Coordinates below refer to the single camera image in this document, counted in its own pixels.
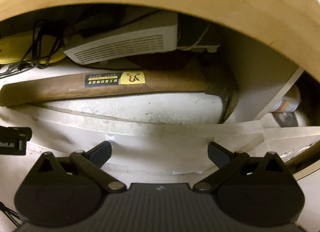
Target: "sticker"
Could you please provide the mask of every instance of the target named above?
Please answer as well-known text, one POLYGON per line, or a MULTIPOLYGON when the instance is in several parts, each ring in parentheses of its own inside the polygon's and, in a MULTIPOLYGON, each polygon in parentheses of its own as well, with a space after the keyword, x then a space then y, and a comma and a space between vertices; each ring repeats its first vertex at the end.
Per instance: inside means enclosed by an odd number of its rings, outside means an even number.
POLYGON ((100 87, 108 85, 145 84, 142 71, 89 74, 85 76, 84 86, 100 87))

